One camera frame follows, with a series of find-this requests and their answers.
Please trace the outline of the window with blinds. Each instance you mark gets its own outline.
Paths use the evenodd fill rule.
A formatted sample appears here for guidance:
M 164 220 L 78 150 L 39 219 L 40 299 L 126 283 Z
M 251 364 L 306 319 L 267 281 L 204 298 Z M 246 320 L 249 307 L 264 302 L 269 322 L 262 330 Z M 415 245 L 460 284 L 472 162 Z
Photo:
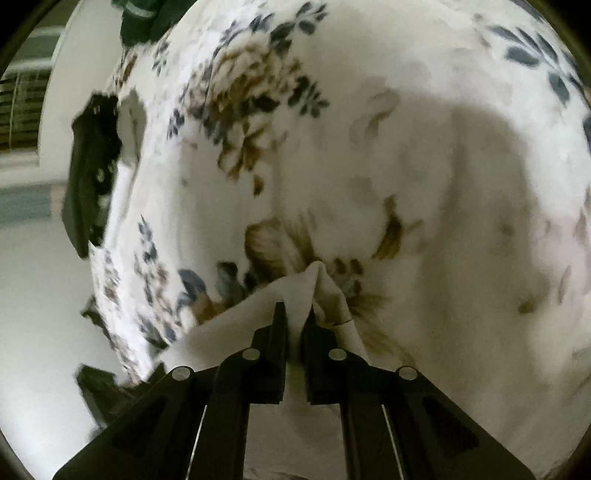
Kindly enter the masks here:
M 50 75 L 49 70 L 28 70 L 8 73 L 2 77 L 2 153 L 37 149 L 43 103 Z

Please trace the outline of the beige long-sleeve garment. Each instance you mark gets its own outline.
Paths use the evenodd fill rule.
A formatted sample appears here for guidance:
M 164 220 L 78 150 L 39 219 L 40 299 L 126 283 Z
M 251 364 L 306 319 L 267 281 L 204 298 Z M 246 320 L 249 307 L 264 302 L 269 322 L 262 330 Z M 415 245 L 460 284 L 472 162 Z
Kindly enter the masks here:
M 287 385 L 279 405 L 250 409 L 245 448 L 246 479 L 344 479 L 346 457 L 339 406 L 312 406 L 297 362 L 301 330 L 308 315 L 335 332 L 342 348 L 366 358 L 345 294 L 315 262 L 303 273 L 283 277 L 263 287 L 211 321 L 190 330 L 161 355 L 172 369 L 195 371 L 221 364 L 249 347 L 256 329 L 270 325 L 276 303 L 287 310 L 290 361 Z

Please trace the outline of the dark green cloth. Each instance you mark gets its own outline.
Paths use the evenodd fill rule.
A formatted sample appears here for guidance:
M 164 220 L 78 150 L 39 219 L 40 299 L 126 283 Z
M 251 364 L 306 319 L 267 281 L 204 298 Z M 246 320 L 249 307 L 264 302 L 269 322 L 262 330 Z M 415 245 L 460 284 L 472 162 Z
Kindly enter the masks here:
M 121 43 L 126 48 L 157 42 L 197 0 L 114 0 L 122 13 Z

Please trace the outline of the floral fleece blanket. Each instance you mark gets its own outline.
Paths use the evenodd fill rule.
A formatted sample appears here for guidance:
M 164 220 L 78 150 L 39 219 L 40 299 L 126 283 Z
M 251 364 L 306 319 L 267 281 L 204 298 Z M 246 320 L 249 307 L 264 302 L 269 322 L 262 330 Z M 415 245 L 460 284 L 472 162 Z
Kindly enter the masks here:
M 315 262 L 367 359 L 418 369 L 538 479 L 590 424 L 590 103 L 518 1 L 199 1 L 107 90 L 92 249 L 133 384 Z

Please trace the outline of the black device at bed edge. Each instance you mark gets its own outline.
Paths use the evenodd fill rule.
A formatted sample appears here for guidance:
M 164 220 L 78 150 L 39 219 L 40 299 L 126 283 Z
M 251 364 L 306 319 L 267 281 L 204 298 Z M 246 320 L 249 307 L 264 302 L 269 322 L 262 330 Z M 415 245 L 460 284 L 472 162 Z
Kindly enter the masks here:
M 67 237 L 81 259 L 101 238 L 99 200 L 110 193 L 121 151 L 118 98 L 94 93 L 71 124 L 73 143 L 61 210 Z

